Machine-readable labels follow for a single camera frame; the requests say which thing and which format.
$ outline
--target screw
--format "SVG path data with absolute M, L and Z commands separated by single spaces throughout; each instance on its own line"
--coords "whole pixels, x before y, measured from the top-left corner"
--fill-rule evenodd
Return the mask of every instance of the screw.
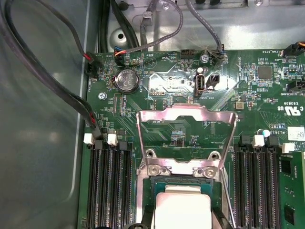
M 99 100 L 105 100 L 107 98 L 107 95 L 104 92 L 99 93 L 98 95 Z
M 207 54 L 203 54 L 201 57 L 200 57 L 200 61 L 202 63 L 208 63 L 209 62 L 209 56 Z
M 215 171 L 212 168 L 207 168 L 204 172 L 204 175 L 208 178 L 213 178 L 215 176 Z
M 160 173 L 160 169 L 157 166 L 151 166 L 149 171 L 152 176 L 156 176 Z
M 168 10 L 170 8 L 170 5 L 167 2 L 164 2 L 162 6 L 164 10 Z
M 209 176 L 213 176 L 213 174 L 214 174 L 214 171 L 213 171 L 213 170 L 209 170 L 209 171 L 208 171 L 208 175 L 209 175 Z

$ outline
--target black connector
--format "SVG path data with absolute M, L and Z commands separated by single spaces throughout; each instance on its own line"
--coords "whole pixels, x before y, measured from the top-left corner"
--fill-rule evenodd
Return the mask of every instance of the black connector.
M 95 54 L 91 52 L 86 52 L 84 57 L 86 58 L 88 63 L 91 64 L 92 66 L 95 66 L 97 68 L 103 67 L 103 63 L 99 60 L 99 58 Z
M 297 42 L 295 44 L 289 45 L 286 49 L 283 50 L 283 56 L 285 58 L 291 56 L 299 56 L 305 52 L 305 42 Z
M 286 88 L 288 92 L 305 92 L 305 78 L 288 83 Z
M 97 66 L 87 63 L 85 74 L 91 78 L 98 78 L 98 70 L 99 68 Z
M 125 63 L 124 63 L 124 55 L 123 54 L 119 54 L 119 55 L 115 55 L 116 52 L 122 51 L 121 49 L 118 49 L 117 46 L 114 47 L 114 54 L 113 54 L 113 58 L 114 58 L 114 62 L 119 66 L 119 67 L 124 67 Z
M 215 88 L 215 86 L 220 82 L 220 76 L 217 75 L 211 75 L 209 77 L 209 79 L 206 82 L 206 88 L 209 88 L 210 86 L 212 86 L 213 88 Z

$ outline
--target chip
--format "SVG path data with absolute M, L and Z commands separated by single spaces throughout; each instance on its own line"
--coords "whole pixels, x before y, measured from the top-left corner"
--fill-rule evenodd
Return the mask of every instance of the chip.
M 295 224 L 295 210 L 288 205 L 284 206 L 284 217 L 287 222 Z
M 272 68 L 270 66 L 258 67 L 258 79 L 272 79 Z
M 236 110 L 244 110 L 244 103 L 243 103 L 243 101 L 237 101 L 235 103 L 235 109 Z
M 282 172 L 291 174 L 291 163 L 288 160 L 281 160 Z
M 117 135 L 126 135 L 126 130 L 117 130 L 116 134 Z

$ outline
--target dimm slot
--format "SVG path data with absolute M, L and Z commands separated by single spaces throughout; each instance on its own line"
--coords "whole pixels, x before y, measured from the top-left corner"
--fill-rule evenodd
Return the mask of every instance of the dimm slot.
M 123 153 L 123 171 L 122 171 L 122 196 L 121 196 L 121 199 L 122 199 L 122 207 L 121 207 L 121 227 L 123 227 L 124 225 L 127 224 L 127 221 L 126 221 L 126 215 L 128 215 L 128 213 L 126 212 L 126 201 L 125 199 L 127 198 L 126 196 L 126 190 L 127 190 L 127 184 L 128 184 L 128 181 L 127 181 L 127 154 L 128 152 L 125 151 Z
M 112 197 L 112 150 L 109 150 L 109 159 L 108 159 L 108 174 L 107 174 L 107 196 L 106 196 L 106 211 L 105 211 L 105 226 L 110 227 L 110 209 L 111 209 L 111 197 Z
M 274 205 L 275 205 L 275 228 L 281 229 L 281 211 L 280 211 L 280 192 L 279 192 L 279 155 L 277 153 L 273 154 L 273 171 L 274 171 Z
M 245 209 L 246 209 L 246 199 L 245 199 L 245 159 L 244 159 L 244 153 L 238 152 L 239 160 L 240 160 L 240 167 L 239 167 L 239 175 L 240 175 L 240 216 L 241 216 L 241 227 L 247 226 L 246 223 L 246 215 L 245 215 Z
M 131 204 L 131 178 L 132 178 L 132 154 L 128 151 L 126 160 L 126 198 L 125 198 L 125 221 L 126 224 L 130 223 L 130 204 Z
M 265 156 L 264 152 L 260 150 L 259 153 L 259 158 L 260 158 L 260 167 L 261 167 L 261 183 L 260 183 L 260 189 L 261 189 L 261 210 L 262 210 L 262 221 L 261 225 L 262 228 L 267 228 L 267 220 L 268 220 L 268 215 L 267 215 L 267 202 L 266 202 L 266 196 L 267 196 L 267 185 L 266 185 L 266 163 L 265 163 Z
M 118 153 L 117 151 L 112 150 L 111 153 L 112 156 L 112 163 L 111 163 L 111 182 L 110 182 L 110 197 L 109 197 L 109 205 L 110 205 L 110 214 L 109 214 L 109 225 L 110 228 L 116 229 L 117 223 L 116 223 L 116 198 L 117 198 L 117 182 L 118 182 L 118 166 L 117 166 L 117 157 Z
M 102 169 L 103 169 L 103 182 L 101 183 L 101 189 L 103 190 L 102 196 L 101 196 L 101 207 L 100 207 L 100 216 L 99 216 L 99 222 L 101 226 L 106 225 L 106 219 L 107 219 L 107 197 L 108 197 L 108 173 L 109 173 L 109 160 L 110 155 L 109 151 L 105 150 L 103 153 L 103 160 L 102 160 Z
M 240 179 L 239 175 L 239 156 L 237 151 L 234 153 L 234 212 L 235 212 L 235 222 L 239 227 L 241 225 L 241 217 L 240 217 Z
M 266 163 L 266 207 L 267 207 L 267 225 L 268 228 L 274 228 L 274 180 L 273 180 L 273 168 L 272 168 L 272 154 L 265 153 Z
M 92 222 L 91 222 L 91 208 L 92 208 L 92 181 L 93 181 L 93 171 L 94 171 L 94 153 L 93 151 L 90 152 L 90 166 L 89 166 L 89 183 L 88 183 L 88 204 L 87 204 L 87 223 L 86 227 L 91 228 Z
M 248 180 L 248 223 L 250 228 L 254 226 L 254 186 L 253 186 L 253 157 L 252 153 L 247 151 L 246 152 L 246 159 L 247 159 L 247 180 Z
M 88 188 L 88 207 L 87 207 L 87 227 L 95 228 L 95 204 L 97 194 L 97 169 L 98 169 L 98 156 L 95 151 L 91 151 L 90 158 L 90 172 L 89 172 L 89 188 Z
M 252 153 L 252 172 L 253 172 L 253 227 L 259 227 L 260 214 L 259 214 L 259 172 L 258 172 L 258 156 L 257 152 Z
M 95 213 L 96 213 L 96 199 L 97 199 L 97 180 L 98 180 L 98 168 L 99 168 L 99 153 L 97 151 L 93 152 L 94 154 L 94 169 L 92 175 L 92 205 L 91 205 L 91 225 L 93 228 L 97 227 L 96 220 L 95 220 Z

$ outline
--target cable connector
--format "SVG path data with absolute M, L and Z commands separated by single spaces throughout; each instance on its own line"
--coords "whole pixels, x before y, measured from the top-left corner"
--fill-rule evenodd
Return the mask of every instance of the cable connector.
M 305 52 L 305 42 L 297 42 L 295 44 L 289 45 L 286 49 L 283 50 L 283 57 L 294 57 L 299 56 Z
M 86 54 L 84 54 L 84 57 L 86 58 L 88 63 L 91 64 L 92 66 L 99 68 L 103 67 L 103 63 L 99 60 L 99 58 L 95 54 L 91 52 L 86 52 Z

